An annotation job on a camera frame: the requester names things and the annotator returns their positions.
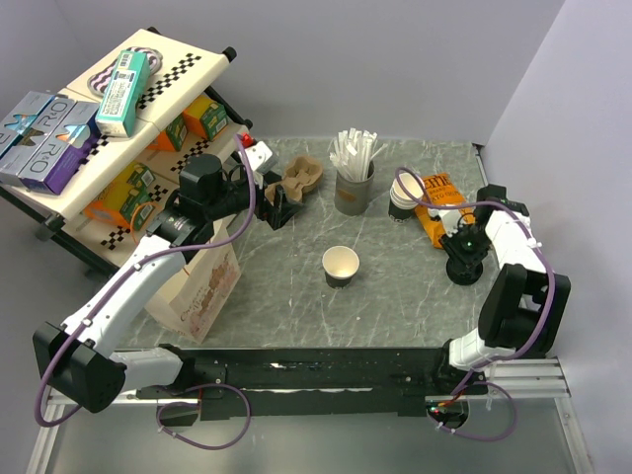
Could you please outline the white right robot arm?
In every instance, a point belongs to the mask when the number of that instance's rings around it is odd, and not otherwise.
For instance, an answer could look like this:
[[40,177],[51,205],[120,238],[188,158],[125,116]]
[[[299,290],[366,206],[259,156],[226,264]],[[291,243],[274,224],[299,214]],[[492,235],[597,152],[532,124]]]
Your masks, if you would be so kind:
[[507,189],[497,185],[479,189],[477,200],[482,204],[474,209],[474,221],[458,223],[455,232],[440,238],[446,273],[456,284],[471,285],[490,251],[500,270],[478,326],[447,343],[447,359],[432,368],[433,386],[447,394],[463,385],[465,370],[498,359],[546,356],[571,292],[570,279],[542,263],[525,204],[507,199]]

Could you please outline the black plastic cup lid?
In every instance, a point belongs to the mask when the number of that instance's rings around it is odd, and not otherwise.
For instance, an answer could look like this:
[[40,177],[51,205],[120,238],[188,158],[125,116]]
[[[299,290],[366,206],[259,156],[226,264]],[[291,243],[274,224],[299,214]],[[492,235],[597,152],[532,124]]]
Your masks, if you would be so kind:
[[456,260],[449,258],[445,265],[448,278],[455,284],[468,286],[479,280],[484,271],[482,263],[478,263],[473,267],[467,268]]

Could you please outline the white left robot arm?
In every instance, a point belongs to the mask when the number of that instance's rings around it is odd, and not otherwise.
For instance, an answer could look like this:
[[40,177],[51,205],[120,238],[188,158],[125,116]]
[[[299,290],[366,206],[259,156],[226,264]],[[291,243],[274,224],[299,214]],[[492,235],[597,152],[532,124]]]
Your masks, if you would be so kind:
[[60,325],[42,324],[33,342],[44,384],[79,407],[99,413],[126,390],[162,386],[175,397],[193,390],[195,361],[172,345],[149,351],[117,352],[119,339],[146,303],[200,250],[220,247],[214,223],[247,211],[272,229],[299,209],[282,192],[267,200],[265,190],[280,176],[276,157],[248,148],[240,154],[245,177],[232,181],[220,159],[200,154],[179,175],[165,202],[118,272],[80,310]]

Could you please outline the black paper coffee cup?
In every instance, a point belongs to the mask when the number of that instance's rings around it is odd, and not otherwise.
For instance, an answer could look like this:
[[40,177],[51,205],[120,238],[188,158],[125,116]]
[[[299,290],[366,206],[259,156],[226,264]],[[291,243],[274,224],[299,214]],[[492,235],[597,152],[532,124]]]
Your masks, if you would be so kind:
[[332,288],[344,288],[359,269],[359,257],[352,248],[334,246],[323,254],[322,266],[326,283]]

